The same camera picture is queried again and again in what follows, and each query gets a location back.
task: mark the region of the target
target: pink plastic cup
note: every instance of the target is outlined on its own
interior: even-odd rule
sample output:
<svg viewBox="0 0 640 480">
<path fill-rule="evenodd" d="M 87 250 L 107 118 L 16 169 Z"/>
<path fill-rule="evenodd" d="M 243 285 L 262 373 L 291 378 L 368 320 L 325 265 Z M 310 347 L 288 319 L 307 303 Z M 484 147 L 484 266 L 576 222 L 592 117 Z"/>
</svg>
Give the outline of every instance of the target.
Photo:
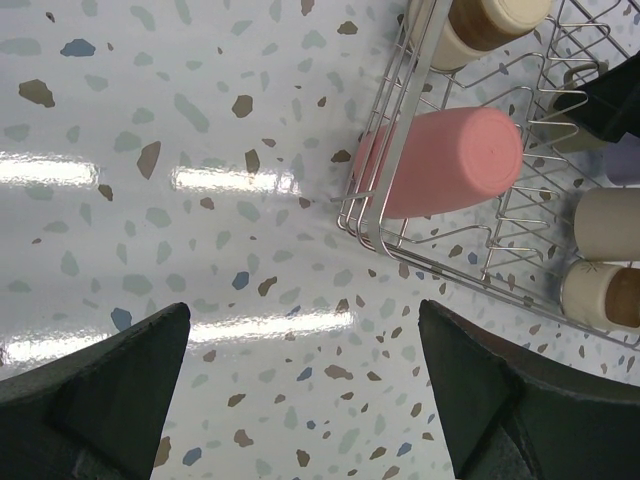
<svg viewBox="0 0 640 480">
<path fill-rule="evenodd" d="M 386 128 L 378 132 L 359 192 L 367 189 Z M 360 144 L 355 175 L 362 171 L 370 142 L 371 134 Z M 423 217 L 496 197 L 518 178 L 522 154 L 518 128 L 495 108 L 453 108 L 418 115 L 411 124 L 384 216 Z"/>
</svg>

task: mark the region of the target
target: blue speckle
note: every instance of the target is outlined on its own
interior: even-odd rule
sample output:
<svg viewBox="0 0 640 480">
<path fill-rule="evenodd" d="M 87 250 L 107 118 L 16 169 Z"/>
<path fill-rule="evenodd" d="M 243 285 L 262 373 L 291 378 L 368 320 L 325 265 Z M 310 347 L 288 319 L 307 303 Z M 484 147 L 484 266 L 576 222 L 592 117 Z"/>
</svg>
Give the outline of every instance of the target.
<svg viewBox="0 0 640 480">
<path fill-rule="evenodd" d="M 410 451 L 411 451 L 411 444 L 404 442 L 402 446 L 398 449 L 398 455 L 396 456 L 401 457 L 402 455 L 404 455 L 405 453 L 409 453 Z"/>
<path fill-rule="evenodd" d="M 242 290 L 249 284 L 249 272 L 238 272 L 231 285 L 236 290 Z"/>
<path fill-rule="evenodd" d="M 126 330 L 131 326 L 131 314 L 121 308 L 114 308 L 111 312 L 111 320 L 119 332 Z"/>
<path fill-rule="evenodd" d="M 311 376 L 312 373 L 313 373 L 313 368 L 307 367 L 302 371 L 300 375 L 298 375 L 298 378 L 296 378 L 296 380 L 298 382 L 301 382 L 302 380 L 306 380 Z"/>
<path fill-rule="evenodd" d="M 200 460 L 200 457 L 202 457 L 202 449 L 200 447 L 192 448 L 184 454 L 184 457 L 182 458 L 182 464 L 190 467 L 198 460 Z"/>
<path fill-rule="evenodd" d="M 67 43 L 60 53 L 65 57 L 92 57 L 96 47 L 87 42 L 84 38 L 76 38 Z"/>
<path fill-rule="evenodd" d="M 293 307 L 293 309 L 289 313 L 287 313 L 287 317 L 295 317 L 301 308 L 302 307 L 300 305 L 298 305 L 297 307 Z"/>
</svg>

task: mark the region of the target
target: metal wire rack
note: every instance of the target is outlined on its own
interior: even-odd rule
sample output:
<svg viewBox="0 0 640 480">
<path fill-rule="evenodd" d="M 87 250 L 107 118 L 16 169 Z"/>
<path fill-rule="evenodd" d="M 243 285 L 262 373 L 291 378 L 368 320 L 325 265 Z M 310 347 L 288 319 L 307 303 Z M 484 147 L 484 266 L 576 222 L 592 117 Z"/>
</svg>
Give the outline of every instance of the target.
<svg viewBox="0 0 640 480">
<path fill-rule="evenodd" d="M 593 153 L 560 154 L 554 145 L 577 135 L 579 127 L 559 122 L 556 117 L 566 111 L 547 112 L 551 98 L 559 92 L 584 97 L 573 108 L 588 101 L 586 94 L 564 84 L 567 70 L 581 70 L 575 76 L 580 84 L 596 73 L 590 68 L 594 62 L 618 64 L 631 56 L 629 51 L 640 48 L 637 34 L 638 44 L 633 45 L 626 41 L 631 35 L 625 41 L 614 39 L 611 27 L 624 33 L 625 23 L 640 18 L 640 6 L 636 0 L 615 0 L 602 9 L 600 1 L 593 8 L 602 10 L 593 14 L 578 0 L 559 0 L 552 15 L 531 35 L 459 72 L 440 72 L 430 65 L 451 3 L 432 3 L 416 45 L 409 40 L 413 26 L 406 17 L 399 17 L 401 28 L 363 138 L 375 137 L 389 123 L 396 128 L 386 129 L 377 155 L 372 155 L 373 142 L 368 142 L 367 168 L 354 175 L 352 167 L 345 195 L 333 199 L 341 202 L 338 227 L 368 250 L 640 351 L 636 335 L 598 331 L 562 314 L 563 275 L 581 258 L 573 240 L 575 206 L 581 192 L 609 184 Z M 413 117 L 469 105 L 501 108 L 518 125 L 525 153 L 516 184 L 497 199 L 467 210 L 403 221 L 384 219 Z M 563 136 L 550 140 L 548 132 L 553 128 L 563 128 Z M 365 184 L 369 164 L 373 170 Z M 462 252 L 470 253 L 465 257 Z"/>
</svg>

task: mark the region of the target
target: white floor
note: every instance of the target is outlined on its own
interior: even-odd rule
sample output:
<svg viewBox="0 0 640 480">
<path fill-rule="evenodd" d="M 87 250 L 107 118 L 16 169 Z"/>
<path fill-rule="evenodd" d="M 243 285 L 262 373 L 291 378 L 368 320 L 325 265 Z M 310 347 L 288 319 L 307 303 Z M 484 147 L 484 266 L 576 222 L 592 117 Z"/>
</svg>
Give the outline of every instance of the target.
<svg viewBox="0 0 640 480">
<path fill-rule="evenodd" d="M 0 0 L 0 377 L 188 303 L 154 479 L 451 479 L 423 298 L 634 382 L 629 351 L 405 278 L 336 228 L 331 160 L 355 153 L 403 10 Z"/>
</svg>

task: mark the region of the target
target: cylindrical container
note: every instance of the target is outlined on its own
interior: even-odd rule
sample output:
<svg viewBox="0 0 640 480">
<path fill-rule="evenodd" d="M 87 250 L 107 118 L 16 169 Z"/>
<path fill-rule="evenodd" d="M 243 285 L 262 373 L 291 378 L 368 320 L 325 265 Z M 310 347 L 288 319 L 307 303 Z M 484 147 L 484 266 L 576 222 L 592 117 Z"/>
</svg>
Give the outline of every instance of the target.
<svg viewBox="0 0 640 480">
<path fill-rule="evenodd" d="M 597 70 L 598 76 L 600 76 L 609 70 L 609 65 L 606 64 L 605 62 L 590 62 L 583 65 L 579 65 L 577 67 L 570 68 L 564 74 L 563 89 L 565 90 L 575 89 L 577 84 L 574 79 L 574 76 L 577 73 L 584 72 L 585 70 Z M 551 97 L 551 101 L 549 102 L 549 107 L 547 108 L 546 116 L 551 116 L 557 113 L 553 105 L 556 103 L 556 100 L 560 97 L 560 95 L 577 95 L 577 94 L 556 93 L 553 97 Z M 583 152 L 586 150 L 599 150 L 609 145 L 608 142 L 605 142 L 604 140 L 600 140 L 599 138 L 594 137 L 584 128 L 579 128 L 578 131 L 576 132 L 575 127 L 562 125 L 565 123 L 575 125 L 575 121 L 571 120 L 565 114 L 556 115 L 551 120 L 549 120 L 549 122 L 553 123 L 553 125 L 545 125 L 547 137 L 549 138 L 550 141 L 554 142 L 553 146 L 560 153 L 575 153 L 575 152 Z M 571 135 L 571 136 L 569 138 L 565 138 L 564 140 L 560 140 L 561 138 L 567 137 L 568 135 Z"/>
<path fill-rule="evenodd" d="M 605 171 L 614 185 L 640 185 L 640 138 L 627 133 L 604 150 Z"/>
<path fill-rule="evenodd" d="M 640 260 L 640 189 L 589 190 L 578 203 L 573 229 L 587 260 Z"/>
<path fill-rule="evenodd" d="M 433 0 L 411 0 L 408 21 L 416 45 Z M 552 0 L 453 0 L 432 65 L 451 71 L 516 40 L 539 25 Z"/>
<path fill-rule="evenodd" d="M 567 272 L 561 302 L 576 322 L 640 333 L 640 270 L 579 260 Z"/>
<path fill-rule="evenodd" d="M 371 179 L 386 128 L 378 132 L 359 191 Z M 363 168 L 372 136 L 360 144 Z M 522 140 L 511 119 L 495 108 L 453 108 L 414 118 L 384 216 L 411 218 L 470 207 L 504 193 L 522 168 Z M 376 188 L 387 151 L 374 181 Z"/>
</svg>

